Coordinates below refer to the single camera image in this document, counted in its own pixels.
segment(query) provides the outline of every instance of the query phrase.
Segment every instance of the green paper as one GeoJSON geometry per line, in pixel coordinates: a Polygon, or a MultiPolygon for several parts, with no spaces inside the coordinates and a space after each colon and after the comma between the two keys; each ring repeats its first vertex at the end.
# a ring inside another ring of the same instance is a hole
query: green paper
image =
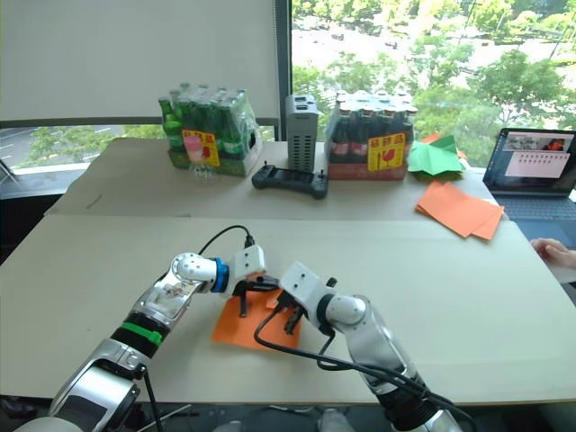
{"type": "Polygon", "coordinates": [[[411,173],[421,171],[429,176],[438,176],[446,171],[460,173],[463,170],[452,135],[429,144],[414,141],[408,154],[408,165],[411,173]]]}

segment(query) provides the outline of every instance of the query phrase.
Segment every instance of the silver robot arm segment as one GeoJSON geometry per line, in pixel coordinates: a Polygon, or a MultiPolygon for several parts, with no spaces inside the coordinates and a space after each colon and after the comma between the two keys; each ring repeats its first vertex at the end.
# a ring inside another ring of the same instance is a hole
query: silver robot arm segment
{"type": "Polygon", "coordinates": [[[190,306],[193,295],[233,294],[239,281],[266,272],[258,245],[239,251],[228,263],[193,253],[176,256],[166,271],[134,303],[124,322],[84,361],[60,389],[48,418],[18,432],[99,432],[117,430],[140,390],[134,380],[190,306]]]}
{"type": "MultiPolygon", "coordinates": [[[[298,262],[288,269],[280,286],[305,309],[310,323],[322,333],[329,335],[335,329],[344,334],[355,363],[392,369],[425,385],[416,366],[366,297],[339,295],[298,262]]],[[[371,375],[363,373],[362,377],[396,430],[462,432],[450,412],[432,401],[371,375]]]]}

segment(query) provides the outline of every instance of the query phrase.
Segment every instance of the white window shade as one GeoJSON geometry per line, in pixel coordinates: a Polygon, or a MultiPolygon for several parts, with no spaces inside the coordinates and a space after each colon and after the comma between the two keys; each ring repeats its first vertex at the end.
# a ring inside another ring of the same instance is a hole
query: white window shade
{"type": "Polygon", "coordinates": [[[279,117],[270,0],[4,0],[0,120],[159,116],[183,81],[279,117]]]}

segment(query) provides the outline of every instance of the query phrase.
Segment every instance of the gray device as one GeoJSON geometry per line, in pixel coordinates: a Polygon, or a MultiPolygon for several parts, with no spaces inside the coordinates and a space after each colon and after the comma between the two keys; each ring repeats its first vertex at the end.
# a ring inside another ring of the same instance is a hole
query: gray device
{"type": "Polygon", "coordinates": [[[311,173],[318,131],[318,107],[310,94],[289,94],[286,97],[286,134],[288,165],[311,173]]]}
{"type": "Polygon", "coordinates": [[[502,129],[483,181],[528,239],[576,248],[576,132],[502,129]]]}

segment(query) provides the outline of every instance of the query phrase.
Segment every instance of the game controller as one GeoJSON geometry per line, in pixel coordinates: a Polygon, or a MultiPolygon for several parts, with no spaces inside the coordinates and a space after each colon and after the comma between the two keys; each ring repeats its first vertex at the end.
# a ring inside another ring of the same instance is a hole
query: game controller
{"type": "Polygon", "coordinates": [[[297,169],[276,168],[264,162],[257,173],[252,175],[252,185],[256,189],[277,187],[310,194],[317,200],[328,192],[328,176],[324,170],[319,174],[307,173],[297,169]]]}

